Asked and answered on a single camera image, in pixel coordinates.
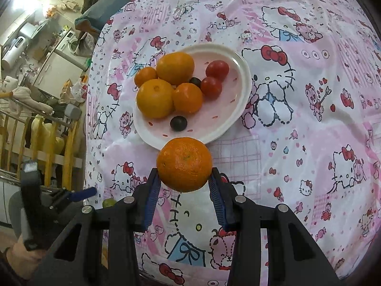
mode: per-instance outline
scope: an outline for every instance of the plate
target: plate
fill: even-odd
[[[144,142],[161,150],[173,138],[190,137],[204,144],[223,135],[242,115],[251,92],[251,75],[247,62],[235,51],[218,44],[198,44],[182,50],[195,62],[193,76],[203,80],[205,69],[214,60],[229,64],[229,73],[222,83],[222,93],[217,100],[204,99],[202,108],[195,114],[173,112],[164,119],[148,119],[140,112],[135,102],[134,125]],[[188,126],[181,132],[170,127],[174,116],[184,116]]]

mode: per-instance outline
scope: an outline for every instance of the metal screw head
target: metal screw head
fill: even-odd
[[[288,211],[288,206],[285,204],[279,204],[278,205],[278,210],[281,211],[282,213],[285,213]]]
[[[135,198],[133,196],[126,196],[124,199],[123,199],[123,202],[124,203],[133,203],[135,201]]]
[[[84,214],[88,214],[91,212],[93,208],[90,206],[90,205],[85,205],[83,208],[82,208],[82,213]]]
[[[241,196],[241,195],[236,196],[234,199],[238,203],[244,203],[246,201],[246,197],[245,196]]]

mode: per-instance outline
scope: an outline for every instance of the orange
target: orange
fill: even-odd
[[[193,138],[170,140],[156,159],[161,181],[181,193],[204,186],[212,173],[212,166],[212,156],[207,147]]]
[[[194,60],[192,56],[184,52],[164,55],[156,65],[159,78],[174,86],[187,83],[192,78],[193,71]]]
[[[136,105],[148,118],[164,118],[174,110],[170,83],[161,79],[146,81],[138,90]]]
[[[154,68],[151,68],[150,66],[147,66],[145,68],[142,68],[139,70],[138,73],[136,73],[134,77],[135,85],[140,88],[141,85],[143,85],[148,80],[153,80],[157,78],[157,73]]]
[[[202,92],[195,84],[179,85],[173,93],[173,104],[177,111],[192,114],[202,107]]]

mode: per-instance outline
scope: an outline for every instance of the pillow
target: pillow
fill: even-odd
[[[106,22],[130,0],[99,0],[75,20],[75,28],[98,37]]]

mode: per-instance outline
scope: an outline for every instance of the tablecloth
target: tablecloth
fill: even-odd
[[[86,203],[120,200],[155,167],[133,123],[136,72],[208,42],[242,55],[253,83],[242,116],[207,145],[214,166],[256,203],[289,205],[337,275],[350,274],[381,223],[380,40],[356,0],[131,0],[93,55],[85,186],[98,194]],[[152,226],[135,234],[139,268],[169,285],[225,285],[235,238],[207,185],[162,186]]]

